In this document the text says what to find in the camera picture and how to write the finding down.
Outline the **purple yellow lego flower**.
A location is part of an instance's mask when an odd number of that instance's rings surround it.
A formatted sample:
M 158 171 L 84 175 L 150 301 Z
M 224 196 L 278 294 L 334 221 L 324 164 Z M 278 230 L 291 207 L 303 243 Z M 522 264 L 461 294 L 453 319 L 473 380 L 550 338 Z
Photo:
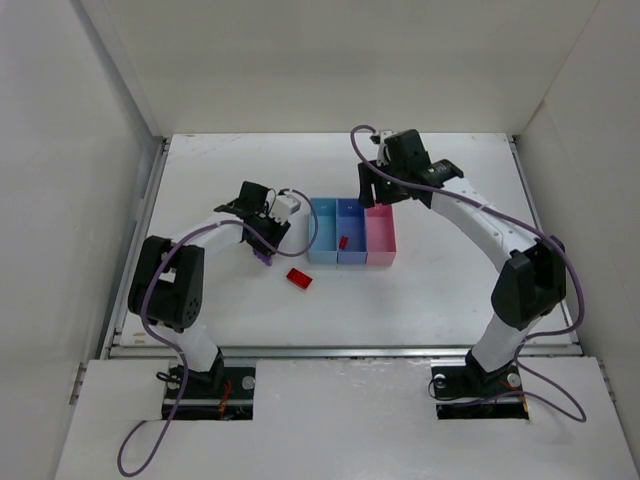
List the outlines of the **purple yellow lego flower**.
M 273 264 L 274 253 L 270 250 L 262 251 L 258 249 L 252 250 L 253 254 L 256 256 L 258 260 L 264 263 L 267 266 L 271 266 Z

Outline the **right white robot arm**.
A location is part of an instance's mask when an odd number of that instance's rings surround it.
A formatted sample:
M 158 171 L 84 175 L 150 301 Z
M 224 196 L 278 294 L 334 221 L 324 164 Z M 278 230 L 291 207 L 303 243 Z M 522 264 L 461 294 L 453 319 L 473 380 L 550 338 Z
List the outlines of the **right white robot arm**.
M 418 200 L 465 234 L 498 273 L 493 316 L 465 358 L 465 382 L 479 392 L 506 372 L 530 331 L 564 300 L 561 247 L 535 229 L 493 214 L 458 166 L 430 159 L 416 130 L 373 130 L 370 139 L 378 153 L 358 166 L 362 206 Z

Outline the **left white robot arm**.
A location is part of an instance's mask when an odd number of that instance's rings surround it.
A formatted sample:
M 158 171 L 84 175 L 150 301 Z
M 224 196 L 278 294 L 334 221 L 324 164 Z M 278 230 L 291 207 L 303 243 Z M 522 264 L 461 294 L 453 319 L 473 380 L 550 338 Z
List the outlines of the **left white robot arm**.
M 238 197 L 213 210 L 191 230 L 173 238 L 157 235 L 143 242 L 128 294 L 131 313 L 146 314 L 156 340 L 178 348 L 187 363 L 174 376 L 213 389 L 222 382 L 220 349 L 198 320 L 204 301 L 205 260 L 230 247 L 247 244 L 265 265 L 272 264 L 301 207 L 293 195 L 273 197 L 263 185 L 245 181 Z

